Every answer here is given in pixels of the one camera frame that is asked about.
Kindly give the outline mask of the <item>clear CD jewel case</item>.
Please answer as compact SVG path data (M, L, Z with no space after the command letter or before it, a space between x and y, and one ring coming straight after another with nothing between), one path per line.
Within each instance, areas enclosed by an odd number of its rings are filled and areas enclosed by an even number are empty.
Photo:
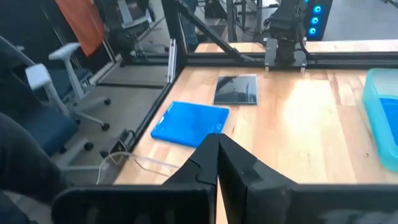
M257 89L256 74L219 76L213 103L215 105L256 105Z

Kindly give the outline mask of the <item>orange cloth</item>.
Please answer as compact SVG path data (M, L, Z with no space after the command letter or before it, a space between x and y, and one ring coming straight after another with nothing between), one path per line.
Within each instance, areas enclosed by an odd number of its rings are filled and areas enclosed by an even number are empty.
M86 56L103 43L105 29L94 0L55 0Z

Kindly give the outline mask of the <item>clear plastic bin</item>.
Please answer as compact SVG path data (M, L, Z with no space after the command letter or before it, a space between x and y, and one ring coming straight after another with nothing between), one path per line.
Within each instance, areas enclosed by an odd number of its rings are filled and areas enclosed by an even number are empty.
M96 184L160 185L179 168L130 152L114 152L106 156L99 165Z

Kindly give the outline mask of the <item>black computer blue lights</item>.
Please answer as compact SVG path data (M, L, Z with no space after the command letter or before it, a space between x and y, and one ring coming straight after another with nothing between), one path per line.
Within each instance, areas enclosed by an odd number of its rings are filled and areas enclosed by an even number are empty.
M303 0L306 7L303 20L308 41L321 41L333 0Z

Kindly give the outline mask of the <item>person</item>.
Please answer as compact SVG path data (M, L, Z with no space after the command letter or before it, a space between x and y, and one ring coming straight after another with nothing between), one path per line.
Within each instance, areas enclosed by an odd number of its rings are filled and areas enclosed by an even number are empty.
M51 205L71 183L18 123L0 113L0 224L38 224L4 190Z

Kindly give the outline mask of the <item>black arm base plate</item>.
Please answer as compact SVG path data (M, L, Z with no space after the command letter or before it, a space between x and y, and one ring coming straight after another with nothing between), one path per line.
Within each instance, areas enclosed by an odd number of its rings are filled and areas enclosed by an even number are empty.
M265 48L266 70L300 70L307 67L307 56L295 41L268 38Z

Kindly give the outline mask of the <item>black aluminium table frame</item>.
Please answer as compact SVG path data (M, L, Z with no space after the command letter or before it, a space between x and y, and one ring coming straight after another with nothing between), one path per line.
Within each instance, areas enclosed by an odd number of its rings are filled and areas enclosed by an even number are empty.
M175 39L177 44L177 59L175 79L173 83L167 83L159 97L155 100L149 114L144 118L136 131L136 140L132 145L135 150L141 137L149 127L155 114L172 90L175 81L179 79L185 67L239 67L239 68L263 68L265 48L261 52L240 52L237 44L229 44L218 34L211 30L203 21L199 20L182 0L162 0L162 8L170 34L170 39ZM190 53L183 35L182 18L185 17L199 28L222 51L220 53ZM300 70L266 70L287 71L305 73L306 69L327 70L364 70L367 68L398 68L398 51L365 51L365 52L309 52L307 67ZM148 61L147 65L160 65L167 63L169 56L156 55Z

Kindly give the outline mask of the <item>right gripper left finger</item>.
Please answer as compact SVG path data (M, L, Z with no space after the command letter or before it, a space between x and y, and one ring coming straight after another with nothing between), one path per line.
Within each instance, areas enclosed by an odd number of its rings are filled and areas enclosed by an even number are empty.
M218 140L208 135L161 185L88 185L60 193L53 224L215 224Z

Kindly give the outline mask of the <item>silver bracket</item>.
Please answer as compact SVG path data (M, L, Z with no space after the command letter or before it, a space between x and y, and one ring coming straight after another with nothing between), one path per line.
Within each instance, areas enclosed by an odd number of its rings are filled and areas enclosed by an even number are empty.
M167 69L167 83L174 82L175 71L176 71L176 59L177 59L177 44L175 39L171 39L169 47L168 69Z

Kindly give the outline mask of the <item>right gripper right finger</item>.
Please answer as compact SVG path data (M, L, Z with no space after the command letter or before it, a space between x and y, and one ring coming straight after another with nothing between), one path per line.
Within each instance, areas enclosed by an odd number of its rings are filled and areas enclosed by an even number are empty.
M398 224L398 185L298 184L219 136L221 191L235 224Z

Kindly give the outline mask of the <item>dark office chair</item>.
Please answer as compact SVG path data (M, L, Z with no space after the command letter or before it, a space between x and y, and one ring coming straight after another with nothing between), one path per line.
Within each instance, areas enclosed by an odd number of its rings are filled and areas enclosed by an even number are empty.
M169 46L154 42L143 43L158 24L150 0L96 0L108 37L117 45L120 66L148 61L154 49L169 52Z

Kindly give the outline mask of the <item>teal plastic bin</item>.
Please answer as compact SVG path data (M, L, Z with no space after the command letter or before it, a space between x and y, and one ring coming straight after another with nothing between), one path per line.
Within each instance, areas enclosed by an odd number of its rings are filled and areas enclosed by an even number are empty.
M362 96L379 160L387 170L398 172L398 145L394 142L381 98L398 99L398 69L370 69Z

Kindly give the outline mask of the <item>white blue office chair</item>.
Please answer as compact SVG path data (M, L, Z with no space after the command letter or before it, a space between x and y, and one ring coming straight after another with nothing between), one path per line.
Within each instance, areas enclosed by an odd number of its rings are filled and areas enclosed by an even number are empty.
M41 102L54 106L78 124L85 119L107 131L110 128L109 123L85 113L86 110L98 105L109 106L111 100L102 96L83 102L94 84L90 82L92 72L89 69L74 69L72 66L72 54L80 47L78 42L72 42L49 54L49 60L59 60L64 63L65 67L62 69L49 69L42 63L28 66L25 70L27 81Z

